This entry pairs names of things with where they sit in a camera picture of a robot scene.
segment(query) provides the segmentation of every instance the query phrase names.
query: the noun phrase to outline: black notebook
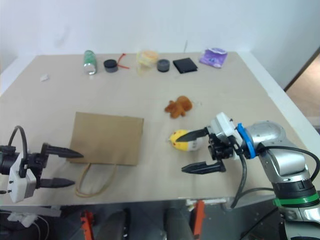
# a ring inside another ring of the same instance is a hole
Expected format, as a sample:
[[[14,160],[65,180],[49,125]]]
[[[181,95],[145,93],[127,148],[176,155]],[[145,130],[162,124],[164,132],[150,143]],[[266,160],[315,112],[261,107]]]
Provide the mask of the black notebook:
[[[181,74],[197,71],[198,68],[190,57],[174,60],[173,65]]]

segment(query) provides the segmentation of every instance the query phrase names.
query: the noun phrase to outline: table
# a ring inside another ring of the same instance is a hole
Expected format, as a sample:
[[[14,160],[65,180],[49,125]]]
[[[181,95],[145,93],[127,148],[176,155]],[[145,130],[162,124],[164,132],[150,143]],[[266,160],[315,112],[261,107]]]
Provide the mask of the table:
[[[181,167],[210,159],[206,147],[197,152],[181,152],[167,142],[177,129],[200,129],[219,112],[225,112],[235,123],[244,126],[261,120],[281,124],[287,137],[305,148],[294,129],[268,96],[236,52],[230,52],[222,69],[198,63],[200,53],[161,54],[170,61],[190,57],[198,71],[180,74],[173,65],[167,73],[155,68],[138,74],[135,55],[128,54],[121,64],[131,67],[107,73],[106,59],[119,54],[97,55],[98,72],[86,75],[83,55],[37,56],[0,97],[0,143],[7,144],[15,125],[24,127],[28,148],[39,152],[43,142],[69,147],[76,112],[144,118],[140,159],[137,166],[119,166],[112,185],[106,192],[91,198],[75,196],[74,187],[37,189],[33,197],[13,204],[8,194],[0,196],[3,206],[52,206],[139,202],[174,199],[226,199],[235,195],[240,178],[239,161],[224,160],[226,172],[193,175]],[[40,82],[40,77],[49,80]],[[193,109],[186,117],[171,119],[164,112],[169,100],[188,96]],[[20,138],[14,146],[21,151]],[[310,171],[312,159],[306,159]],[[258,158],[247,161],[245,189],[270,187]],[[61,177],[76,181],[84,164],[66,162],[51,156],[42,177]],[[93,165],[84,179],[82,190],[95,191],[112,171],[110,165]],[[0,177],[6,189],[7,176]],[[320,181],[315,181],[317,189]]]

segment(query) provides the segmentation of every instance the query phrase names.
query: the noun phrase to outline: stuffed toy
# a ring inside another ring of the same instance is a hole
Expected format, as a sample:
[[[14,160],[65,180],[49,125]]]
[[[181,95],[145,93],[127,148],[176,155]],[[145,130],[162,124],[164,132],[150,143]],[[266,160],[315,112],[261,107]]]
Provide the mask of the stuffed toy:
[[[176,119],[177,117],[185,116],[186,111],[192,109],[192,103],[186,96],[180,96],[176,101],[170,101],[169,105],[164,109],[167,113],[171,113],[170,117]]]

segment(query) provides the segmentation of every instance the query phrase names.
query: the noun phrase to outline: purple bag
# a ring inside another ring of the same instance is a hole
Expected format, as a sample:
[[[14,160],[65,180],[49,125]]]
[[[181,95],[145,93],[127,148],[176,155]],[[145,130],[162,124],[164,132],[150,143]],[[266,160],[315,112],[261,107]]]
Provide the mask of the purple bag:
[[[208,48],[204,55],[199,59],[202,64],[210,65],[220,69],[224,64],[228,53],[221,48]]]

